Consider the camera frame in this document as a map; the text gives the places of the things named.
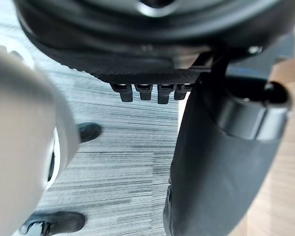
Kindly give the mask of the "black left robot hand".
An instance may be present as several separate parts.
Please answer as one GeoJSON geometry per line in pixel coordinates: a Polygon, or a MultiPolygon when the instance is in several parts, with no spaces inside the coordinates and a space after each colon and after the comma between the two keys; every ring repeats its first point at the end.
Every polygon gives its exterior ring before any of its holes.
{"type": "Polygon", "coordinates": [[[295,27],[295,0],[16,0],[45,55],[132,102],[187,99],[163,222],[169,236],[225,236],[255,199],[292,109],[288,90],[233,62],[266,54],[295,27]]]}

